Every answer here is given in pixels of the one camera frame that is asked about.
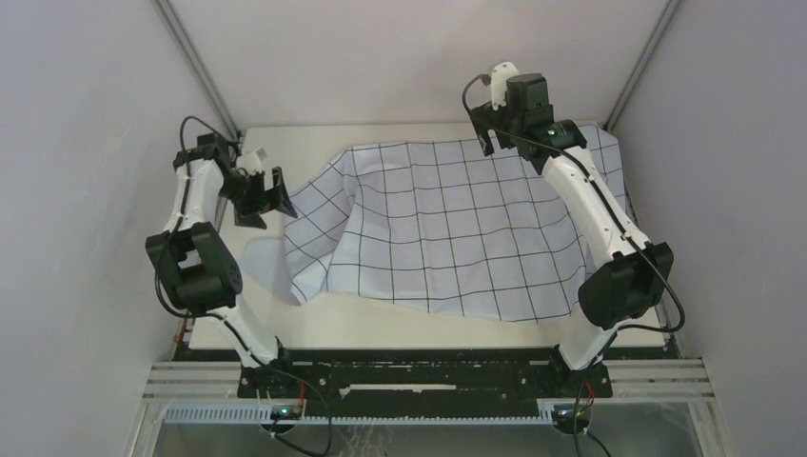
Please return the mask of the white checked tablecloth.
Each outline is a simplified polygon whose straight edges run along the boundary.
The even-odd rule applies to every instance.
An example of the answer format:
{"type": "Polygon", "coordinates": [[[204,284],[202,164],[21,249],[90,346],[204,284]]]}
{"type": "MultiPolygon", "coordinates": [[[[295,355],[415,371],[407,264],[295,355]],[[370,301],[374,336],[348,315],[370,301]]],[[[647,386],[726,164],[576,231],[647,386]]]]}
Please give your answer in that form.
{"type": "Polygon", "coordinates": [[[331,292],[430,314],[527,323],[570,314],[592,245],[547,180],[474,139],[347,146],[290,192],[244,271],[295,305],[331,292]]]}

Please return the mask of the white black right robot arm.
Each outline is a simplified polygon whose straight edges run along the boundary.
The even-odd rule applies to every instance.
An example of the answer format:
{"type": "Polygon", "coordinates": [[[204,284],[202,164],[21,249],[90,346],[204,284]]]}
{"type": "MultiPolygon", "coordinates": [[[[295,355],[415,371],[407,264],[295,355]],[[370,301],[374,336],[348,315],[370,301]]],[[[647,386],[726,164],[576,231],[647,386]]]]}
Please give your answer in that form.
{"type": "Polygon", "coordinates": [[[461,96],[482,147],[514,149],[560,196],[591,252],[595,270],[579,287],[567,335],[555,348],[558,364],[551,387],[573,396],[623,329],[640,329],[639,319],[671,292],[674,254],[636,227],[599,173],[579,126],[558,120],[546,79],[520,73],[505,62],[473,77],[466,87],[488,87],[489,99],[477,107],[461,96]]]}

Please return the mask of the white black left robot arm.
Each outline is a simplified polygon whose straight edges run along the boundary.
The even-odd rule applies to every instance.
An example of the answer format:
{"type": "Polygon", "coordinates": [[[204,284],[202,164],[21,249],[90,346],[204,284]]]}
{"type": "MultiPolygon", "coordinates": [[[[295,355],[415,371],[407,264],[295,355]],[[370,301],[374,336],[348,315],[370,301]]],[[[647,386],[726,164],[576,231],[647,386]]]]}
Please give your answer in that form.
{"type": "Polygon", "coordinates": [[[216,226],[222,199],[228,200],[239,227],[265,229],[265,213],[296,217],[283,172],[269,173],[265,183],[262,149],[242,153],[219,133],[201,135],[196,147],[181,148],[172,165],[178,189],[172,213],[162,232],[145,242],[154,267],[161,305],[180,318],[210,322],[239,355],[252,381],[276,397],[290,394],[298,375],[279,338],[261,328],[246,303],[240,266],[216,226]]]}

